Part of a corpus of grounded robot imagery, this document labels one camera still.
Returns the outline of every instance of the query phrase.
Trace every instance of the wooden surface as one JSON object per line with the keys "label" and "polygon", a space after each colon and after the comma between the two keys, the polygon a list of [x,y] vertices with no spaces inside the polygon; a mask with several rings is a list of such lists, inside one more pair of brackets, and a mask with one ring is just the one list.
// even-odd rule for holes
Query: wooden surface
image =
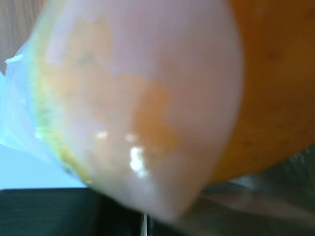
{"label": "wooden surface", "polygon": [[0,71],[30,36],[46,0],[0,0]]}

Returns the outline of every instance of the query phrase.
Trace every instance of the orange fruit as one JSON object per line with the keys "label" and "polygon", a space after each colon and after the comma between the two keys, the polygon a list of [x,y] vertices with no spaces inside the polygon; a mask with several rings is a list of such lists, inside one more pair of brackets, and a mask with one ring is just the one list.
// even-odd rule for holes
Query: orange fruit
{"label": "orange fruit", "polygon": [[260,172],[315,143],[315,1],[230,3],[245,51],[245,87],[210,182]]}

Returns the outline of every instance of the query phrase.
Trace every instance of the orange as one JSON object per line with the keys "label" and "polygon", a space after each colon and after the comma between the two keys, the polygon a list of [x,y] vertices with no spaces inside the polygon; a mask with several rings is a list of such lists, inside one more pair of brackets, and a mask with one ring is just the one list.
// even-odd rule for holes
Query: orange
{"label": "orange", "polygon": [[245,89],[210,182],[262,171],[315,143],[315,1],[230,3],[245,51]]}

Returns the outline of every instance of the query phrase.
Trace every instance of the black surface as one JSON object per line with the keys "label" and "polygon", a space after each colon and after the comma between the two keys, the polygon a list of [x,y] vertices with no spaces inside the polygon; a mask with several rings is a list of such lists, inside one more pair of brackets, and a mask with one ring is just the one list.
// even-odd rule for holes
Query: black surface
{"label": "black surface", "polygon": [[186,236],[175,229],[148,217],[148,236]]}
{"label": "black surface", "polygon": [[0,191],[0,236],[139,236],[140,218],[90,189]]}

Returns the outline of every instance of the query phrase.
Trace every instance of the clear plastic wrap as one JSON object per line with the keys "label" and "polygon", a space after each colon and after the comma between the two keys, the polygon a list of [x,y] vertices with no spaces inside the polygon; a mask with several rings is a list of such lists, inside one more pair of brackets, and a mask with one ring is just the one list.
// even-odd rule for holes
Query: clear plastic wrap
{"label": "clear plastic wrap", "polygon": [[28,44],[7,59],[5,76],[0,81],[0,143],[35,157],[52,161],[52,153],[36,135],[32,112],[30,78],[27,69]]}
{"label": "clear plastic wrap", "polygon": [[[224,150],[243,61],[224,2],[186,1],[176,15],[164,13],[165,3],[144,4],[141,16],[115,1],[50,1],[30,38],[27,63],[36,133],[66,169],[125,206],[171,221],[208,183]],[[188,31],[186,12],[196,40],[221,54],[211,67],[198,43],[178,43]],[[160,21],[162,15],[173,24]],[[142,17],[144,32],[137,26]],[[224,30],[213,38],[217,18]],[[207,22],[210,31],[196,30]]]}

